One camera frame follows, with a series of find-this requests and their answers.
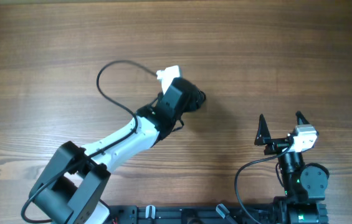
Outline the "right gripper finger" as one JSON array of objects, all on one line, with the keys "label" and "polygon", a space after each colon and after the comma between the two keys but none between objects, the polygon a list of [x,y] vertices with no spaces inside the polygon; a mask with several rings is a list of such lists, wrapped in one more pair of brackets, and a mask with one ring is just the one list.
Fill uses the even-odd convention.
[{"label": "right gripper finger", "polygon": [[295,116],[297,117],[297,124],[298,125],[306,125],[306,124],[310,124],[307,119],[304,117],[304,115],[302,114],[301,111],[297,111],[295,113]]},{"label": "right gripper finger", "polygon": [[258,125],[258,130],[255,137],[254,144],[256,146],[263,146],[263,145],[269,144],[270,141],[271,141],[270,131],[268,129],[267,122],[264,118],[264,115],[261,114],[259,116],[259,125]]}]

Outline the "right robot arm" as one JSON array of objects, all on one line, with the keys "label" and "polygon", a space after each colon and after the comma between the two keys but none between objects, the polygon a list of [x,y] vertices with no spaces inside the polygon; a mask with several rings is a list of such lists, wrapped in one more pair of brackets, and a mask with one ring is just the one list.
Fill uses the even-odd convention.
[{"label": "right robot arm", "polygon": [[296,112],[297,125],[285,138],[272,138],[263,115],[259,116],[256,146],[264,146],[266,156],[275,157],[277,176],[285,191],[283,197],[275,197],[274,223],[327,223],[326,208],[320,202],[325,199],[330,173],[318,163],[305,163],[303,153],[312,149],[319,132],[302,115]]}]

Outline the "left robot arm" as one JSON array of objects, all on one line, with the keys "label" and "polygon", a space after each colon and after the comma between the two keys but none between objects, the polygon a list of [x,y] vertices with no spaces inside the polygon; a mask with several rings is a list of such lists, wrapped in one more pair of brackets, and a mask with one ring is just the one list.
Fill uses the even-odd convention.
[{"label": "left robot arm", "polygon": [[206,95],[183,78],[174,78],[154,102],[144,105],[129,124],[97,142],[78,147],[68,141],[52,156],[25,203],[34,203],[49,223],[105,223],[109,209],[100,201],[109,178],[139,152],[172,132],[183,113],[198,110]]}]

